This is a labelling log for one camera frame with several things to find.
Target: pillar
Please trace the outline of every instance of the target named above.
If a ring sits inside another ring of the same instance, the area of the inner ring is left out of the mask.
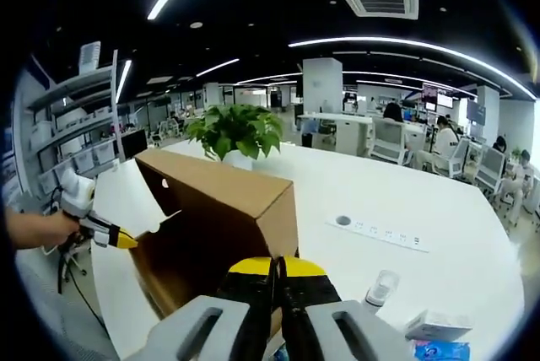
[[[332,57],[304,60],[304,111],[341,112],[343,65]]]
[[[478,103],[486,108],[486,121],[483,126],[482,136],[486,139],[486,143],[491,146],[499,136],[499,91],[481,85],[477,88],[477,93]]]
[[[206,90],[204,94],[204,109],[207,110],[212,105],[222,105],[223,95],[219,90],[219,83],[206,83],[204,85]]]
[[[290,105],[290,85],[280,85],[281,91],[281,106],[286,107]]]

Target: power strip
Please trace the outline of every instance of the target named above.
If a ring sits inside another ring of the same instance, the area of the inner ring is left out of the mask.
[[[429,253],[423,239],[419,236],[405,233],[397,233],[393,230],[378,228],[377,226],[366,224],[346,215],[338,215],[327,220],[327,224],[348,232],[360,234],[371,239],[385,241],[391,245],[400,245],[407,249]]]

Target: white pot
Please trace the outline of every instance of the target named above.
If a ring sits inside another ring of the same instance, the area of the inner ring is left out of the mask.
[[[253,159],[242,154],[240,150],[228,152],[223,158],[223,162],[232,165],[237,169],[253,170]]]

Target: ceiling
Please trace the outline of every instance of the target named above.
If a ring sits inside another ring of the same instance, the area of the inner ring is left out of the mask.
[[[373,41],[289,47],[303,40],[385,36],[475,57],[540,96],[534,81],[538,69],[532,35],[540,18],[527,7],[536,5],[533,0],[419,0],[418,20],[358,18],[345,0],[169,0],[157,19],[147,20],[155,2],[53,0],[42,29],[45,40],[35,55],[59,82],[77,74],[82,44],[101,40],[100,65],[110,63],[112,51],[118,49],[121,62],[132,59],[121,102],[147,91],[193,91],[207,82],[235,84],[296,73],[304,59],[313,57],[335,57],[348,72],[393,73],[456,88],[487,84],[506,98],[530,100],[515,84],[485,67],[423,47]],[[202,27],[192,29],[195,22]],[[236,58],[240,60],[234,64],[195,77]],[[172,78],[147,84],[160,76]],[[346,84],[384,78],[344,74]],[[410,79],[403,84],[421,87]]]

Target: green leaves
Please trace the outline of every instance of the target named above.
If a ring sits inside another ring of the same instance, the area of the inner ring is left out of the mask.
[[[279,150],[282,131],[279,118],[254,105],[216,105],[186,127],[190,141],[201,142],[207,157],[221,160],[236,149],[253,159],[259,150],[268,156],[272,146]]]
[[[230,152],[230,143],[231,140],[228,137],[220,137],[213,146],[213,151],[218,155],[220,160],[223,160],[225,155]]]
[[[236,142],[236,147],[247,157],[251,157],[254,160],[257,160],[257,157],[259,157],[259,146],[251,138]]]

